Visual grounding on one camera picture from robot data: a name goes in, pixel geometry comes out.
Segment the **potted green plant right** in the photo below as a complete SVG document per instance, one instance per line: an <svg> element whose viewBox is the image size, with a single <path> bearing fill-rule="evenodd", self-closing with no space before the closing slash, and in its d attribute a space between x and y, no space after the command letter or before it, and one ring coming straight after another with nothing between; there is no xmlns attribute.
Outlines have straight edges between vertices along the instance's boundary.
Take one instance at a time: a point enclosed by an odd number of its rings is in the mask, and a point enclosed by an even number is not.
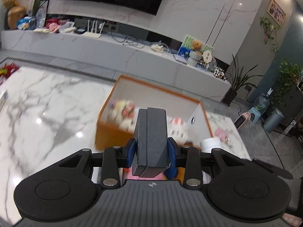
<svg viewBox="0 0 303 227"><path fill-rule="evenodd" d="M235 57L232 54L232 58L233 58L232 63L233 63L233 67L234 67L234 74L231 75L232 83L231 83L230 89L228 90L227 94L223 98L223 103L225 103L228 106L230 106L232 101L237 96L237 92L242 87L250 86L253 88L257 88L256 84L253 84L250 82L251 78L263 77L263 75L260 75L260 74L255 74L255 75L250 74L255 68L258 67L258 64L251 67L249 70L247 70L247 72L244 72L243 71L244 66L242 66L241 68L239 66L238 57L237 56Z"/></svg>

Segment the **brown gourd vase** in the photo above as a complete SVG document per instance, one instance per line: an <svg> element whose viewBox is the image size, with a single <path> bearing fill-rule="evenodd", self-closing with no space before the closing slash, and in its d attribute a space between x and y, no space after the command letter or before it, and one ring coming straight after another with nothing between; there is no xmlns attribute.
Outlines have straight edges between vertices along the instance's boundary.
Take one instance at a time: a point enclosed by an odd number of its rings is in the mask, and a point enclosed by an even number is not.
<svg viewBox="0 0 303 227"><path fill-rule="evenodd" d="M14 6L8 12L7 23L11 30L15 30L17 28L17 21L19 19L24 18L26 14L26 8L24 6Z"/></svg>

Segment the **black textured box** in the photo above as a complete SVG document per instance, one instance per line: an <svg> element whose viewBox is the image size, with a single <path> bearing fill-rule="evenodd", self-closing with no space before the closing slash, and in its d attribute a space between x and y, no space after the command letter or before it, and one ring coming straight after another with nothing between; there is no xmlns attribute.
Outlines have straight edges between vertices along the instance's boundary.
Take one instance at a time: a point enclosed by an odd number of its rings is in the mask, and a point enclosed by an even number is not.
<svg viewBox="0 0 303 227"><path fill-rule="evenodd" d="M137 151L132 175L154 178L169 168L165 110L150 107L139 109L134 138Z"/></svg>

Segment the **white marble tv bench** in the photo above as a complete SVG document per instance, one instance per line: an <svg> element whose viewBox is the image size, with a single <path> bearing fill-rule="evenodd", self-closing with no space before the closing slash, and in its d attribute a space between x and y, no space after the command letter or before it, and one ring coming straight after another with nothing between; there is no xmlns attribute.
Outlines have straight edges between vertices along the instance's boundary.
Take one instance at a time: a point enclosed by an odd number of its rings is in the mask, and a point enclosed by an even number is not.
<svg viewBox="0 0 303 227"><path fill-rule="evenodd" d="M124 46L107 35L92 39L76 34L12 30L2 31L1 42L11 57L107 79L128 74L215 101L221 101L231 87L228 81L209 72L175 61L172 54L156 53L146 46Z"/></svg>

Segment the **teddy bear on stand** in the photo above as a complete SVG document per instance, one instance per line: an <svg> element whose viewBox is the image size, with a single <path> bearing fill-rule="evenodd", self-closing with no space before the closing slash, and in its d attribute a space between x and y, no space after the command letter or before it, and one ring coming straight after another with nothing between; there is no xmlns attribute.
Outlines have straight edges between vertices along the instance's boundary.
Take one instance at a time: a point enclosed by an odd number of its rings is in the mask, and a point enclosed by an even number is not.
<svg viewBox="0 0 303 227"><path fill-rule="evenodd" d="M197 63L202 58L202 49L203 43L198 40L193 40L191 50L189 52L189 58L187 60L187 64L195 67Z"/></svg>

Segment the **red feather decoration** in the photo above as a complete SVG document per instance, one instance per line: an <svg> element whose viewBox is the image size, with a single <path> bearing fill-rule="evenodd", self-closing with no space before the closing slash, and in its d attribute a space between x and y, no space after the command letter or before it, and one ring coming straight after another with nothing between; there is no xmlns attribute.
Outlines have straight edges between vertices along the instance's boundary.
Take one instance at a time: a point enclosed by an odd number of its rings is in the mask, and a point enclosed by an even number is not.
<svg viewBox="0 0 303 227"><path fill-rule="evenodd" d="M19 66L14 63L14 61L10 64L5 64L1 67L1 77L8 79L14 72L19 70Z"/></svg>

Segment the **pink sticker card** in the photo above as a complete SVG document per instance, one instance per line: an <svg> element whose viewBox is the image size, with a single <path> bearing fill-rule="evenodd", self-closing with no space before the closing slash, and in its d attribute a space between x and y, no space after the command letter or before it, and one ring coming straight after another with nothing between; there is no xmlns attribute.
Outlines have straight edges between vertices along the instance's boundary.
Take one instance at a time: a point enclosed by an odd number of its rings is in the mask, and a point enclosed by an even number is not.
<svg viewBox="0 0 303 227"><path fill-rule="evenodd" d="M228 146L231 146L233 144L233 141L231 140L231 138L229 137L227 131L221 129L221 128L218 128L214 135L216 137L219 137L221 142L225 143L226 145Z"/></svg>

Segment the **grey trash bin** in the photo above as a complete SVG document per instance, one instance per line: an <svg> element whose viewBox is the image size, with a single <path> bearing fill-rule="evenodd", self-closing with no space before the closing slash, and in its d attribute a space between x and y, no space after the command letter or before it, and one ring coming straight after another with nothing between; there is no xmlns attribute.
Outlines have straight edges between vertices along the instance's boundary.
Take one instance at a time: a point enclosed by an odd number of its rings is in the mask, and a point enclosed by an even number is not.
<svg viewBox="0 0 303 227"><path fill-rule="evenodd" d="M284 115L282 112L279 109L275 108L265 120L263 127L268 133L271 133L283 119Z"/></svg>

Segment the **white wifi router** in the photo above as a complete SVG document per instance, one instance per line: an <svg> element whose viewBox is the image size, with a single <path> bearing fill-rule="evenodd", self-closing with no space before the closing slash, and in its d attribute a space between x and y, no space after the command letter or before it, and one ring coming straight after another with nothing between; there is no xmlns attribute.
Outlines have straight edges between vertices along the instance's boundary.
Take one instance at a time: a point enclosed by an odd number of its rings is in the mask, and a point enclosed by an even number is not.
<svg viewBox="0 0 303 227"><path fill-rule="evenodd" d="M100 38L105 23L103 22L101 24L98 24L98 21L94 20L92 22L92 26L90 27L89 25L90 25L90 20L88 20L87 31L83 34L83 36L95 38L95 39Z"/></svg>

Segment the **orange cardboard storage box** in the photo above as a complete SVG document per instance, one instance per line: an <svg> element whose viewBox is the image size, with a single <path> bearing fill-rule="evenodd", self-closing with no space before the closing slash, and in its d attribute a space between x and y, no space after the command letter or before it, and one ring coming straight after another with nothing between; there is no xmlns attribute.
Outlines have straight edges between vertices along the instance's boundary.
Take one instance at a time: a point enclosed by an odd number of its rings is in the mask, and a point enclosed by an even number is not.
<svg viewBox="0 0 303 227"><path fill-rule="evenodd" d="M190 142L200 148L203 140L214 136L202 102L120 75L99 112L96 149L101 151L114 145L125 146L134 136L141 111L147 112L143 121L152 134L166 134L179 145Z"/></svg>

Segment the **pink space heater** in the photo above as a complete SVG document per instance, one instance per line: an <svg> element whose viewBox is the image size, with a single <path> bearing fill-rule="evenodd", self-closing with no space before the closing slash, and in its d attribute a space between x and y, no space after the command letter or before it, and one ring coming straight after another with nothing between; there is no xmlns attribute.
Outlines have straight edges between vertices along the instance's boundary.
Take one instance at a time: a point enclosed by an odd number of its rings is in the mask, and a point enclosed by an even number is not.
<svg viewBox="0 0 303 227"><path fill-rule="evenodd" d="M244 127L247 122L251 119L251 114L249 112L242 113L238 119L234 121L234 126L237 130L240 130L242 127Z"/></svg>

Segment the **water bottle jug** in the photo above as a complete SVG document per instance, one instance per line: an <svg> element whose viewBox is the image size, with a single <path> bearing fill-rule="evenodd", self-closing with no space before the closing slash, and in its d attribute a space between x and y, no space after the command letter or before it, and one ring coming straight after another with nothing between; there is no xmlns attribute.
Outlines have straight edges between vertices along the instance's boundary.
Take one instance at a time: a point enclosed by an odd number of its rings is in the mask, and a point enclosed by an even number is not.
<svg viewBox="0 0 303 227"><path fill-rule="evenodd" d="M267 93L262 93L254 102L254 108L262 115L270 104L270 95L273 89L270 88Z"/></svg>

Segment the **potted plant left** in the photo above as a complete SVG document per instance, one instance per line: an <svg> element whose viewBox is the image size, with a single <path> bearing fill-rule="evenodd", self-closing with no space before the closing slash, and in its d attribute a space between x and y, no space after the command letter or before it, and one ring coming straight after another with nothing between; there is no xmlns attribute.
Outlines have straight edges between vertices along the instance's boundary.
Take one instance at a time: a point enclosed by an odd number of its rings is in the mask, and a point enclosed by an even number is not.
<svg viewBox="0 0 303 227"><path fill-rule="evenodd" d="M30 30L34 30L34 29L37 28L37 23L38 23L37 13L46 1L47 0L34 0L33 1L32 16L31 16L31 20L29 22L29 29Z"/></svg>

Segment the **crochet bunny with flowers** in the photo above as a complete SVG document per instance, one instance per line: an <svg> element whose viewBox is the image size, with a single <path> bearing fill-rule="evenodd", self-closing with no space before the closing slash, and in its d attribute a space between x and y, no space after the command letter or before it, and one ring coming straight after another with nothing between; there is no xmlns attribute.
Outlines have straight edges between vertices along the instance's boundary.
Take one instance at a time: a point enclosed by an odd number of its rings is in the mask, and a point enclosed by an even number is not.
<svg viewBox="0 0 303 227"><path fill-rule="evenodd" d="M109 106L107 121L116 124L121 130L134 133L136 126L135 108L132 100L114 101Z"/></svg>

